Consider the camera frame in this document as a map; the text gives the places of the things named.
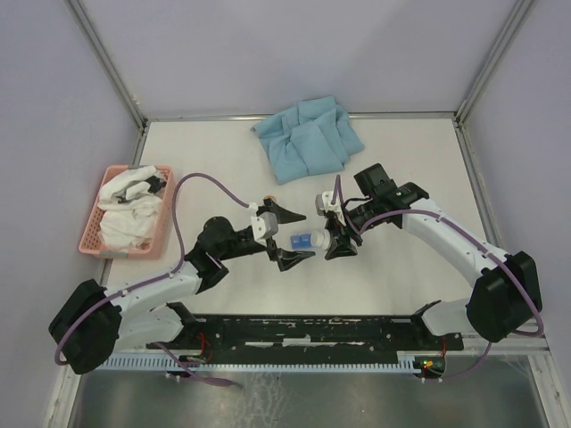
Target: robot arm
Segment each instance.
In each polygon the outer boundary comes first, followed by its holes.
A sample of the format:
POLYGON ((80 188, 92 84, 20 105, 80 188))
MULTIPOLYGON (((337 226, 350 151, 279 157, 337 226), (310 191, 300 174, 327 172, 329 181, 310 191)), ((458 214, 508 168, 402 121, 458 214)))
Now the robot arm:
POLYGON ((205 292, 228 274, 222 260, 267 252, 280 271, 288 270, 312 251, 286 251, 278 248, 273 236, 279 224, 305 220, 306 217, 281 208, 271 198, 255 208, 251 224, 235 231, 223 217, 211 218, 198 235, 196 245, 177 266, 147 278, 103 288, 91 279, 80 284, 49 326, 57 343, 71 326, 95 304, 102 303, 65 342, 62 353, 73 371, 82 375, 100 366, 113 352, 145 346, 151 342, 172 342, 192 318, 182 304, 172 303, 205 292), (147 282, 116 299, 109 298, 134 285, 147 282))
POLYGON ((326 229, 331 234, 326 259, 356 255, 354 244, 362 244, 364 230, 361 229, 365 226, 369 230, 382 223, 393 223, 430 245, 473 288, 469 299, 438 300, 422 308, 422 319, 432 334, 440 336, 476 331, 488 341, 498 342, 532 317, 521 293, 491 260, 491 255, 506 265, 537 310, 542 310, 537 270, 530 256, 522 251, 512 256, 467 233, 476 240, 478 248, 451 227, 451 224, 459 225, 429 199, 427 192, 414 183, 397 187, 379 164, 361 171, 355 180, 366 201, 353 210, 347 210, 341 202, 329 204, 329 193, 318 197, 318 213, 327 217, 326 229), (339 221, 339 204, 348 225, 339 221), (436 213, 436 217, 409 210, 436 213), (383 217, 383 214, 395 211, 401 211, 401 214, 383 217))

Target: folded blue towel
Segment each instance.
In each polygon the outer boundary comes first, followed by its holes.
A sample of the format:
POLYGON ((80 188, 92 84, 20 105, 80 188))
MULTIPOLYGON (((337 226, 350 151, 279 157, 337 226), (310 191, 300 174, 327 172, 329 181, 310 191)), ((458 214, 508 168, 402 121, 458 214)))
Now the folded blue towel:
POLYGON ((349 114, 333 96, 302 101, 252 128, 269 158, 277 183, 343 170, 365 148, 349 114))

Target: red wire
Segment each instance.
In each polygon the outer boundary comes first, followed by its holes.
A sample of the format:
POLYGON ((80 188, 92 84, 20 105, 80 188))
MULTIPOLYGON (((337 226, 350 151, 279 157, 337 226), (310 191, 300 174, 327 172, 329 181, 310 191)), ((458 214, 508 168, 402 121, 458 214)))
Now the red wire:
POLYGON ((443 358, 446 355, 446 337, 443 336, 443 351, 440 354, 440 358, 443 358))
POLYGON ((211 345, 210 342, 208 342, 208 341, 206 340, 206 337, 204 336, 204 333, 198 334, 197 337, 202 341, 201 349, 200 349, 200 356, 201 356, 201 357, 204 357, 204 349, 206 348, 205 345, 208 345, 208 346, 210 347, 210 351, 211 351, 211 352, 210 352, 208 358, 206 359, 206 361, 204 361, 205 364, 208 364, 208 363, 211 361, 211 359, 212 359, 212 355, 214 354, 214 351, 212 350, 212 345, 211 345))

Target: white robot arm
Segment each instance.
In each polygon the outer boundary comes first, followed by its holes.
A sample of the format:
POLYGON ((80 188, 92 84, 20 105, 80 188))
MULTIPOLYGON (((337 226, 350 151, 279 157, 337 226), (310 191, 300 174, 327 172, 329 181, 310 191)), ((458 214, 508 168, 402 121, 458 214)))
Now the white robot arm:
POLYGON ((421 309, 432 334, 476 331, 498 342, 542 310, 537 270, 530 256, 522 251, 512 256, 470 234, 419 186, 397 187, 380 164, 361 171, 355 180, 366 198, 359 199, 364 203, 353 210, 347 210, 343 201, 330 203, 335 199, 330 192, 316 199, 318 213, 327 217, 326 230, 331 234, 326 259, 356 255, 354 244, 361 246, 362 234, 382 223, 393 223, 427 243, 473 288, 469 299, 438 300, 421 309), (339 221, 340 209, 347 225, 339 221))

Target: light blue towel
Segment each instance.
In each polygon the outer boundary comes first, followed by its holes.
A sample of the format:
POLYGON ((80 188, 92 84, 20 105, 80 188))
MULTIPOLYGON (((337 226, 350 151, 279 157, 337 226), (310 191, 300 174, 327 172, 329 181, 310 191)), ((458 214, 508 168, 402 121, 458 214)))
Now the light blue towel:
POLYGON ((349 114, 333 96, 297 103, 252 130, 279 185, 341 171, 349 156, 365 148, 349 125, 349 114))

